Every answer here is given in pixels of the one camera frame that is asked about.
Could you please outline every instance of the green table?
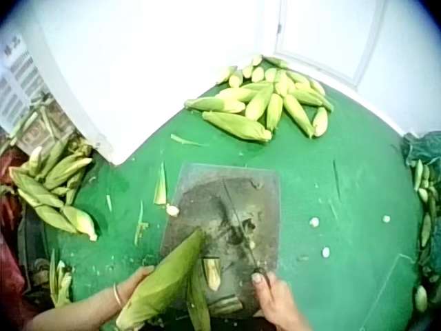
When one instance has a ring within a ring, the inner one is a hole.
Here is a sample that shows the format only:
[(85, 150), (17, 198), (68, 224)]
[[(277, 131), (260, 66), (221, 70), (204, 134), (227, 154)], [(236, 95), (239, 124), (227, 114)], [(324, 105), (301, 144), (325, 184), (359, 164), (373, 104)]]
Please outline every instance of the green table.
[[(336, 110), (319, 139), (306, 138), (284, 114), (272, 141), (248, 143), (212, 127), (200, 113), (182, 110), (123, 165), (96, 156), (76, 206), (94, 217), (99, 240), (47, 227), (49, 246), (74, 266), (74, 299), (123, 280), (142, 263), (158, 262), (167, 215), (152, 201), (162, 161), (170, 200), (185, 162), (246, 166), (279, 173), (277, 273), (291, 285), (314, 329), (403, 330), (412, 311), (422, 207), (399, 152), (400, 137), (345, 95), (327, 92)], [(171, 133), (209, 147), (181, 145)], [(140, 201), (150, 227), (135, 248)], [(384, 215), (390, 223), (382, 222)], [(318, 228), (309, 225), (312, 217), (320, 219)], [(328, 259), (321, 255), (325, 246)], [(309, 259), (299, 261), (303, 255)]]

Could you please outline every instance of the bracelet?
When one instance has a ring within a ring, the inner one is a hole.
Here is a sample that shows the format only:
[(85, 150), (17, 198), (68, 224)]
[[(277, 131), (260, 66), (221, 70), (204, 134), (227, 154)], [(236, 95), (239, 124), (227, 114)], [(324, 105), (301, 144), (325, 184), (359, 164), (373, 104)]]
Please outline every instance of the bracelet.
[(115, 299), (118, 302), (121, 309), (123, 309), (123, 303), (121, 302), (121, 298), (118, 295), (118, 290), (116, 289), (116, 283), (113, 284), (113, 295), (115, 296)]

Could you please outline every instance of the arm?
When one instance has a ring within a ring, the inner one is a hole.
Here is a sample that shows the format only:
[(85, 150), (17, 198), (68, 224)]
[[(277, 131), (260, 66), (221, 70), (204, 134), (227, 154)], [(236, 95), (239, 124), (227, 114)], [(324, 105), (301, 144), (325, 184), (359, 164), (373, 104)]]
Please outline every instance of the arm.
[(268, 273), (271, 287), (261, 274), (253, 274), (252, 279), (261, 312), (268, 322), (282, 331), (312, 330), (298, 311), (288, 284), (273, 272)]
[[(136, 286), (154, 270), (154, 267), (139, 268), (129, 279), (116, 287), (121, 303), (124, 305)], [(98, 330), (105, 322), (121, 311), (113, 288), (106, 288), (94, 296), (42, 312), (26, 323), (25, 331), (74, 331)]]

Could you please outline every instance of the hand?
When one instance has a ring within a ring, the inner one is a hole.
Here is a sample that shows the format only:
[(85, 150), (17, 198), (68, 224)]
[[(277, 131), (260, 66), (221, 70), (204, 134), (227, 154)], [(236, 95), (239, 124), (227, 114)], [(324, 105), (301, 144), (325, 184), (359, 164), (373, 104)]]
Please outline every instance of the hand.
[(268, 287), (263, 275), (252, 275), (256, 297), (266, 320), (282, 331), (311, 331), (296, 307), (288, 284), (273, 272), (268, 272), (267, 276), (271, 287)]
[(132, 274), (132, 276), (130, 276), (125, 281), (120, 282), (116, 286), (116, 289), (118, 290), (118, 295), (123, 305), (125, 305), (129, 301), (130, 297), (133, 294), (133, 291), (135, 291), (135, 288), (138, 286), (138, 284), (153, 271), (154, 266), (152, 265), (149, 265), (148, 267), (139, 267), (138, 270)]

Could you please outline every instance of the knife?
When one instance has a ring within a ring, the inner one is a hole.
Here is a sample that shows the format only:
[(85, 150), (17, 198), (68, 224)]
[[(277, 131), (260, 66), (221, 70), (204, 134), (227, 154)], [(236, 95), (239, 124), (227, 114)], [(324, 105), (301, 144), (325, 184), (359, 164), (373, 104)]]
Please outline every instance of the knife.
[(252, 258), (252, 261), (253, 261), (253, 264), (254, 264), (254, 271), (253, 271), (253, 273), (257, 272), (257, 273), (263, 275), (264, 278), (265, 278), (265, 281), (267, 282), (268, 287), (271, 288), (271, 283), (269, 282), (269, 278), (267, 276), (266, 271), (262, 267), (259, 267), (258, 264), (257, 264), (257, 259), (254, 256), (254, 252), (253, 252), (253, 250), (252, 250), (252, 248), (251, 248), (251, 246), (249, 244), (249, 237), (245, 234), (245, 229), (243, 228), (243, 224), (240, 221), (239, 215), (238, 215), (238, 213), (237, 213), (237, 211), (236, 211), (236, 209), (234, 207), (234, 202), (233, 202), (232, 196), (229, 193), (229, 190), (228, 190), (228, 187), (227, 187), (227, 183), (225, 182), (225, 179), (222, 179), (222, 183), (223, 183), (223, 187), (225, 188), (225, 192), (227, 193), (227, 197), (228, 197), (228, 200), (229, 200), (229, 202), (231, 204), (234, 216), (236, 216), (237, 223), (239, 224), (238, 228), (239, 228), (239, 230), (240, 230), (240, 232), (242, 234), (242, 237), (244, 238), (245, 247), (247, 248), (246, 251), (248, 252), (249, 256)]

